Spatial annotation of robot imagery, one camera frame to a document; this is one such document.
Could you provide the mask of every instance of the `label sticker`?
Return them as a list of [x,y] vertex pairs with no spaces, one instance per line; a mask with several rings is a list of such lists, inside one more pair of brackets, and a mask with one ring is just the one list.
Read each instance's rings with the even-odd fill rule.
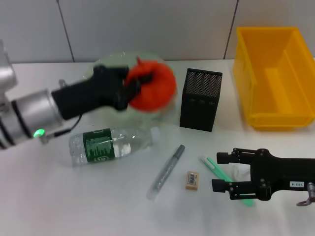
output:
[[197,175],[194,173],[189,173],[187,184],[197,186]]
[[83,133],[83,143],[88,162],[106,161],[115,158],[110,129]]
[[304,188],[304,182],[290,181],[290,187]]

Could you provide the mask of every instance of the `pen cap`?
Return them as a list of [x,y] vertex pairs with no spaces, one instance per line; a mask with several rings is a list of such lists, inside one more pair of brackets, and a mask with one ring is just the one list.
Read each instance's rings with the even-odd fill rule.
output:
[[183,154],[184,150],[185,150],[185,146],[180,145],[173,156],[175,156],[177,159],[179,159],[181,157],[181,155]]

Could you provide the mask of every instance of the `cable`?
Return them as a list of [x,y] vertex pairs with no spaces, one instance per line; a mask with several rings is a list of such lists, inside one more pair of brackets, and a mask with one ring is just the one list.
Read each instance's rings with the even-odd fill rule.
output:
[[71,132],[71,131],[77,126],[77,124],[80,122],[81,118],[82,118],[82,114],[79,115],[78,120],[74,123],[74,125],[73,125],[71,128],[69,128],[69,129],[64,129],[64,130],[60,130],[60,131],[55,132],[55,133],[53,134],[54,137],[56,138],[56,137],[59,137],[59,136],[61,136],[61,135],[63,135],[63,134],[66,134],[66,133]]

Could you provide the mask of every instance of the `eraser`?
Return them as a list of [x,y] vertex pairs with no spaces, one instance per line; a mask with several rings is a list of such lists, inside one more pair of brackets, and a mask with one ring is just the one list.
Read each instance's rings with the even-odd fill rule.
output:
[[197,190],[199,186],[199,173],[188,171],[186,175],[185,189]]

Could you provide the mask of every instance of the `green bottle label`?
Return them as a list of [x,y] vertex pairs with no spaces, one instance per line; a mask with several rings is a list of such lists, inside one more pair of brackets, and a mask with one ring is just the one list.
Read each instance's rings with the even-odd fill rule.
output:
[[115,158],[110,129],[83,133],[83,143],[88,162],[106,161]]

